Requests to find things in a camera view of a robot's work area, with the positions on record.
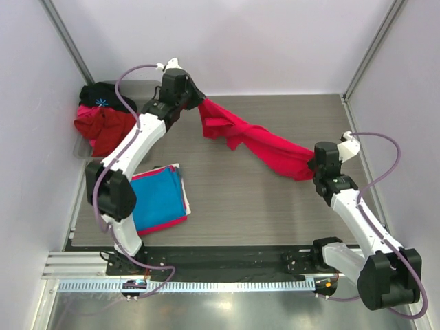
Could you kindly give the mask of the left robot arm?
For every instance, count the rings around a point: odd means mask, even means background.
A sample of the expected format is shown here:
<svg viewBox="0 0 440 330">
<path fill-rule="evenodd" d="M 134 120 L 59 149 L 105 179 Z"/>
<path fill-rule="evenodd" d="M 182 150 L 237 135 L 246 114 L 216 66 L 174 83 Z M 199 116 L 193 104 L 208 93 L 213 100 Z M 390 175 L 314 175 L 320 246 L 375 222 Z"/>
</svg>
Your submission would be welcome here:
<svg viewBox="0 0 440 330">
<path fill-rule="evenodd" d="M 115 249 L 125 254 L 123 267 L 131 274 L 141 273 L 146 257 L 140 251 L 143 242 L 133 220 L 136 196 L 131 179 L 146 154 L 180 118 L 183 110 L 200 105 L 204 94 L 176 58 L 154 66 L 162 71 L 159 93 L 140 113 L 127 109 L 135 125 L 123 141 L 101 162 L 90 162 L 85 169 L 88 202 L 93 206 L 97 223 L 112 235 Z"/>
</svg>

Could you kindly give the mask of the crimson pink t-shirt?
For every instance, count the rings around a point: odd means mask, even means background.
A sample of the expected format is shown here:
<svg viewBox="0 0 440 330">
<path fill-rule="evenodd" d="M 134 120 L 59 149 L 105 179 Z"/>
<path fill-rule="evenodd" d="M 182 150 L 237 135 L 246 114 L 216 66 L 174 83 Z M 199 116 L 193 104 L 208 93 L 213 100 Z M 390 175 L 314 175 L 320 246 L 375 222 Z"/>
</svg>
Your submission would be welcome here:
<svg viewBox="0 0 440 330">
<path fill-rule="evenodd" d="M 314 172 L 308 167 L 313 151 L 250 124 L 209 99 L 198 109 L 205 138 L 223 138 L 232 151 L 243 144 L 276 174 L 296 182 L 313 178 Z"/>
</svg>

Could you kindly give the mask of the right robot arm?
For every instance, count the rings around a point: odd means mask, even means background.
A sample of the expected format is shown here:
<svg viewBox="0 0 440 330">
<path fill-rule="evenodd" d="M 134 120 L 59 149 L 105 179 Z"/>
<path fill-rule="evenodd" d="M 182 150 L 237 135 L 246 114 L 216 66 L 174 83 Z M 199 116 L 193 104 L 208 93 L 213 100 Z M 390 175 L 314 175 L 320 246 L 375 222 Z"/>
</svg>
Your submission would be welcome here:
<svg viewBox="0 0 440 330">
<path fill-rule="evenodd" d="M 422 259 L 413 248 L 404 248 L 377 220 L 342 164 L 356 156 L 355 139 L 339 144 L 318 142 L 307 165 L 313 172 L 316 192 L 345 222 L 361 249 L 356 254 L 341 239 L 316 239 L 309 256 L 318 272 L 334 268 L 357 287 L 365 307 L 374 311 L 419 302 Z"/>
</svg>

